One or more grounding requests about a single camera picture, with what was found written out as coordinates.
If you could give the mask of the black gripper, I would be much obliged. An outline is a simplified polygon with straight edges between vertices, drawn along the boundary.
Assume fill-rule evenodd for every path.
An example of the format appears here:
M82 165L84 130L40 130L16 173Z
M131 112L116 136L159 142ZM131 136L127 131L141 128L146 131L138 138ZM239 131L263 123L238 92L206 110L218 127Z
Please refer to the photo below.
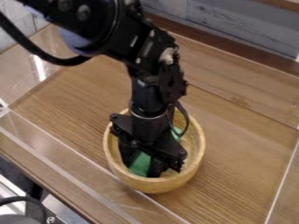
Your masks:
M112 114L110 121L127 168L137 161L142 151L151 156L149 178L159 178L169 168L177 172L182 171L189 153L178 143L185 131L179 132L174 128L174 112L158 117L138 117L134 113Z

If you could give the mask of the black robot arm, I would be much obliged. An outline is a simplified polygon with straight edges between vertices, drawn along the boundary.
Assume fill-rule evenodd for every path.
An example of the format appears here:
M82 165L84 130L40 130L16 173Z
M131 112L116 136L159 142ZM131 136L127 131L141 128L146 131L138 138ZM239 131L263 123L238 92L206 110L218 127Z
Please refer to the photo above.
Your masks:
M0 28L24 49L55 65L74 67L100 54L123 62L133 83L126 115L112 114L123 163L133 167L146 154L146 176L183 168L185 135L174 127L174 113L183 106L189 82L181 67L179 46L170 33L146 17L141 0L16 0L60 27L60 35L78 54L68 59L50 55L0 12Z

